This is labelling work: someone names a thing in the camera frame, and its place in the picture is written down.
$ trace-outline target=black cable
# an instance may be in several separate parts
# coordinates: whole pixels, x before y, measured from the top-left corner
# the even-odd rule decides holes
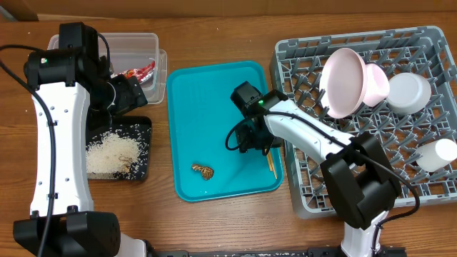
[[[111,66],[111,54],[109,53],[108,41],[100,33],[97,33],[97,36],[99,36],[100,39],[103,40],[103,42],[105,43],[105,46],[106,46],[106,61],[108,62],[108,66],[106,67],[106,75],[109,76],[110,75],[109,68]]]
[[[32,46],[22,46],[22,45],[5,45],[0,46],[0,51],[3,49],[26,49],[32,51],[43,51],[41,49],[32,47]],[[49,127],[49,137],[51,140],[51,175],[50,175],[50,182],[49,182],[49,204],[48,204],[48,213],[46,216],[46,224],[44,225],[43,235],[41,237],[41,242],[38,250],[38,257],[43,256],[44,245],[46,244],[46,238],[49,234],[49,227],[51,225],[51,217],[54,211],[54,192],[56,189],[56,135],[54,132],[54,122],[52,121],[51,113],[49,112],[46,104],[44,103],[43,99],[35,92],[35,90],[31,89],[26,82],[24,82],[21,78],[19,78],[13,71],[11,71],[8,67],[5,66],[3,61],[0,60],[0,67],[5,70],[5,72],[10,75],[13,79],[15,79],[21,86],[23,86],[35,99],[38,101],[39,105],[42,107],[44,115],[46,115],[46,119],[48,121]]]
[[[414,196],[414,200],[416,201],[415,202],[415,205],[414,207],[410,210],[410,211],[407,211],[405,213],[400,213],[400,214],[397,214],[397,215],[394,215],[394,216],[391,216],[391,217],[388,217],[388,218],[385,218],[383,219],[382,221],[380,221],[377,225],[376,225],[376,228],[375,228],[375,231],[374,231],[374,234],[373,234],[373,243],[372,243],[372,251],[373,251],[373,256],[376,255],[376,239],[378,238],[378,233],[379,233],[379,229],[382,228],[382,225],[389,222],[389,221],[393,221],[393,220],[396,220],[398,218],[404,218],[404,217],[407,217],[407,216],[410,216],[410,215],[413,215],[415,212],[417,212],[417,210],[419,209],[420,205],[421,205],[421,200],[419,198],[419,194],[417,193],[417,191],[414,189],[414,187],[409,183],[407,182],[406,179],[402,178],[401,176],[399,176],[397,173],[391,171],[389,168],[383,166],[382,164],[378,163],[377,161],[374,161],[373,159],[365,156],[364,154],[360,153],[359,151],[356,151],[352,148],[349,148],[346,144],[344,143],[341,143],[340,141],[338,141],[336,138],[334,138],[333,136],[330,136],[328,135],[325,131],[322,131],[319,127],[315,126],[314,124],[312,124],[310,121],[307,121],[306,119],[296,115],[296,114],[289,114],[289,113],[286,113],[286,112],[280,112],[280,111],[267,111],[266,113],[264,114],[256,114],[256,115],[252,115],[252,116],[247,116],[245,119],[243,119],[242,121],[238,122],[231,130],[230,132],[228,133],[227,137],[226,137],[226,148],[228,150],[236,150],[239,148],[239,145],[235,148],[230,148],[229,147],[229,138],[231,136],[231,134],[239,127],[241,126],[242,124],[244,124],[246,121],[248,120],[251,120],[251,119],[254,119],[254,118],[258,118],[258,117],[262,117],[262,116],[266,116],[266,115],[282,115],[282,116],[287,116],[287,117],[291,117],[293,119],[298,119],[299,121],[305,123],[306,125],[310,126],[312,129],[314,129],[315,131],[319,132],[322,136],[324,136],[325,138],[327,138],[329,141],[331,141],[332,143],[336,143],[337,145],[341,146],[342,148],[346,148],[346,149],[351,149],[356,155],[358,155],[359,157],[361,157],[365,162],[367,163],[370,163],[372,165],[376,165],[377,167],[379,168],[382,168],[384,171],[387,171],[389,174],[391,174],[392,176],[396,177],[401,183],[405,184],[405,186],[413,193],[413,196]]]

